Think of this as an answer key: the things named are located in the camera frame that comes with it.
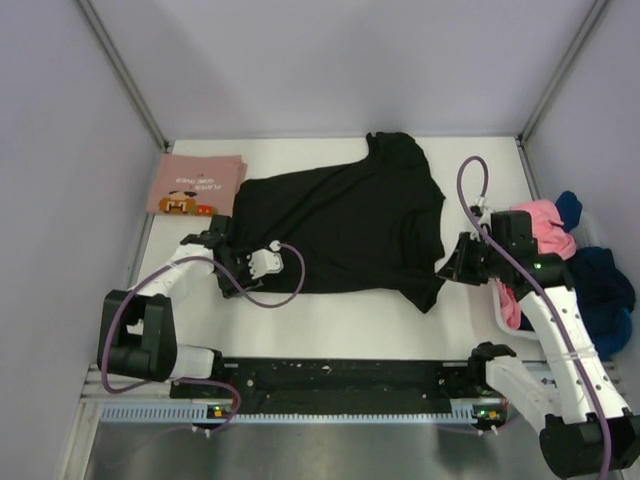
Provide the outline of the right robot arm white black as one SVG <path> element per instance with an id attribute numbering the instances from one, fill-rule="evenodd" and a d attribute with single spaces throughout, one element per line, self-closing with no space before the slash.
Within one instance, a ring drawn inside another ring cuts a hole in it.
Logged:
<path id="1" fill-rule="evenodd" d="M 555 380 L 546 387 L 504 344 L 473 349 L 466 380 L 476 394 L 505 397 L 538 435 L 560 478 L 625 470 L 639 459 L 639 416 L 619 393 L 583 323 L 564 260 L 541 254 L 525 211 L 471 207 L 472 231 L 458 237 L 440 278 L 480 286 L 498 280 L 515 294 Z"/>

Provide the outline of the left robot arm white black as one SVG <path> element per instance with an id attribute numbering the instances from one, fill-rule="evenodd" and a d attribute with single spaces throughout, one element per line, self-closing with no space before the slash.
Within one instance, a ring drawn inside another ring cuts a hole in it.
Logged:
<path id="1" fill-rule="evenodd" d="M 216 350 L 180 344 L 174 308 L 202 280 L 216 275 L 224 294 L 248 291 L 283 266 L 279 243 L 259 250 L 237 250 L 228 242 L 231 219 L 218 216 L 209 227 L 185 236 L 171 257 L 129 290 L 113 290 L 102 309 L 98 367 L 109 374 L 164 382 L 192 378 L 205 396 L 226 387 L 227 374 Z"/>

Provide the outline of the black t shirt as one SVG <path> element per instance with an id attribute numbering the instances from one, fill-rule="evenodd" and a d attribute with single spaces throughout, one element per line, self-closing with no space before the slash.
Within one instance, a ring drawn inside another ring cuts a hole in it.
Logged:
<path id="1" fill-rule="evenodd" d="M 445 196 L 414 138 L 379 132 L 366 141 L 368 154 L 358 162 L 242 184 L 230 247 L 251 252 L 277 240 L 296 249 L 259 291 L 387 289 L 423 313 L 435 305 Z"/>

